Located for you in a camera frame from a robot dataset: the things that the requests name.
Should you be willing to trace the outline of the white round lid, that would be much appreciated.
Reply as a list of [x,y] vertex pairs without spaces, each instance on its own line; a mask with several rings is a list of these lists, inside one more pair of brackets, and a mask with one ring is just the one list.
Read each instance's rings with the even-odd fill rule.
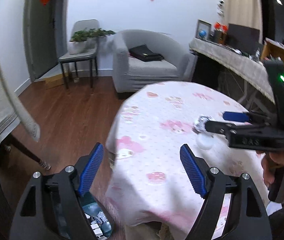
[[215,138],[212,135],[207,135],[204,133],[201,133],[197,136],[197,146],[202,149],[202,150],[210,150],[214,143],[215,143]]

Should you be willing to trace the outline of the foil ball large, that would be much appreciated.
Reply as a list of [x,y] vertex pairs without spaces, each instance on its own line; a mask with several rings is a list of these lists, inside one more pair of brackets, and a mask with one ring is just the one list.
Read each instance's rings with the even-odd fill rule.
[[208,132],[205,128],[205,124],[208,121],[213,121],[213,118],[210,116],[204,116],[204,115],[200,115],[199,118],[197,119],[197,121],[194,123],[194,126],[192,128],[192,130],[196,133],[196,134],[206,134],[208,136],[211,136],[211,133]]

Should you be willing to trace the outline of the white SanDisk cardboard box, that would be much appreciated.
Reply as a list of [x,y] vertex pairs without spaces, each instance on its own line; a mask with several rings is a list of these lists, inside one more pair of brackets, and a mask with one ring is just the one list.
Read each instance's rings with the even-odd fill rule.
[[91,216],[85,213],[85,217],[88,220],[96,239],[107,239],[109,237],[109,221],[102,211],[99,211],[97,216]]

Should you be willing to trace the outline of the teal plastic trash bin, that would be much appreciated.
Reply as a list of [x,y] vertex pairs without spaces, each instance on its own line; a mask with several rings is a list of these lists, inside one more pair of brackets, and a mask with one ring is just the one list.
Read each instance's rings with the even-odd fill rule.
[[49,187],[51,223],[60,239],[108,239],[114,230],[109,213],[90,192],[75,191],[72,199],[62,198],[58,187]]

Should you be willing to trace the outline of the pink floral round tablecloth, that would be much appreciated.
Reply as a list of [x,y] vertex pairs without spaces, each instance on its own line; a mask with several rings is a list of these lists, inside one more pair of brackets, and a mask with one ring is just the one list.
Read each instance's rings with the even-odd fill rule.
[[106,197],[128,239],[156,239],[153,222],[167,226],[173,239],[190,232],[204,200],[183,166],[183,150],[226,175],[250,175],[263,204],[269,204],[262,157],[230,148],[224,135],[195,130],[200,118],[222,122],[225,112],[244,111],[216,90],[177,81],[145,86],[122,104],[106,140],[114,155]]

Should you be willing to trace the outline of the beige fringed sideboard cloth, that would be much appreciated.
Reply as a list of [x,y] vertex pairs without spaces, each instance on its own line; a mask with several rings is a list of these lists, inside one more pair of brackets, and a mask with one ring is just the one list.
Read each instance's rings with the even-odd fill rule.
[[233,99],[238,111],[275,114],[274,98],[265,68],[253,60],[208,41],[193,38],[190,51],[196,55],[193,82]]

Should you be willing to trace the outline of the black monitor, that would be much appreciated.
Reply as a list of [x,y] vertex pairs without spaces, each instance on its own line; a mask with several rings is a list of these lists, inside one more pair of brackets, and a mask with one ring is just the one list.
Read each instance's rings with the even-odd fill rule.
[[226,45],[250,55],[255,54],[260,38],[259,29],[229,24]]

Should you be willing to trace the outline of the wooden shelf box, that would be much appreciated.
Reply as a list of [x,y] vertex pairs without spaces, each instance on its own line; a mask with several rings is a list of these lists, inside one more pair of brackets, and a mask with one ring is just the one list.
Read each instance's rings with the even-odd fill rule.
[[261,52],[260,59],[271,59],[271,58],[280,58],[284,63],[284,45],[279,42],[275,42],[269,38],[266,38],[264,41],[263,50]]

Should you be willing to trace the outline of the dark table leg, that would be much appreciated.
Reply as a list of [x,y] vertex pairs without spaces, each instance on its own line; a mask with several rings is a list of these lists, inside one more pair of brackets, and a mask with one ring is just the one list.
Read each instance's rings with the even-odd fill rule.
[[9,140],[9,143],[13,145],[15,148],[17,148],[20,152],[22,152],[24,155],[26,155],[28,158],[32,159],[38,165],[45,170],[49,171],[51,169],[51,165],[47,163],[46,161],[43,161],[38,156],[33,154],[28,148],[26,148],[17,138],[15,138],[12,134],[9,134],[7,136],[7,139]]

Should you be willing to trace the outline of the small blue globe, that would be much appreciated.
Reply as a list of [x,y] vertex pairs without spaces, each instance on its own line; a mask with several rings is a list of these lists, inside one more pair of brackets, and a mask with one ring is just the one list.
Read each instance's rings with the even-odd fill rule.
[[205,30],[201,30],[199,33],[198,33],[199,37],[201,39],[205,39],[206,38],[206,35],[207,35],[207,32]]

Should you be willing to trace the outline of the framed picture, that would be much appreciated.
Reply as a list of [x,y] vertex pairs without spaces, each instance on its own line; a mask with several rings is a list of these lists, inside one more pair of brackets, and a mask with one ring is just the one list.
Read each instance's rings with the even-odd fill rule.
[[211,24],[203,20],[198,20],[195,38],[208,40],[211,32]]

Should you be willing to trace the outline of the grey dining chair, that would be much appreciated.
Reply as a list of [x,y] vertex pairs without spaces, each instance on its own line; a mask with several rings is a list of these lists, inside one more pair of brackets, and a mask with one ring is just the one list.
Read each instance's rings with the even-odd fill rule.
[[97,55],[99,42],[96,32],[100,27],[98,20],[81,20],[75,22],[71,30],[71,37],[68,41],[67,52],[59,57],[58,62],[62,71],[62,78],[66,90],[69,89],[64,65],[73,63],[75,78],[79,79],[77,63],[87,61],[89,64],[90,87],[93,88],[93,67],[98,76]]

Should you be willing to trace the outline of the potted green plant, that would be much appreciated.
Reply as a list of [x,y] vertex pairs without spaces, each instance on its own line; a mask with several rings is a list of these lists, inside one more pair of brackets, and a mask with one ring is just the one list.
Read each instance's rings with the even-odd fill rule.
[[68,42],[68,52],[72,55],[87,52],[93,49],[98,42],[100,37],[107,37],[114,35],[115,32],[112,30],[105,30],[102,28],[78,30],[73,35]]

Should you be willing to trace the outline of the dark grey door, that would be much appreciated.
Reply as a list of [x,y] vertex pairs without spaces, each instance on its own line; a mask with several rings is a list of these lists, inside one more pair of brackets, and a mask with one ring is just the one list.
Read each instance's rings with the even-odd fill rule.
[[23,38],[31,81],[58,65],[66,52],[67,0],[25,0]]

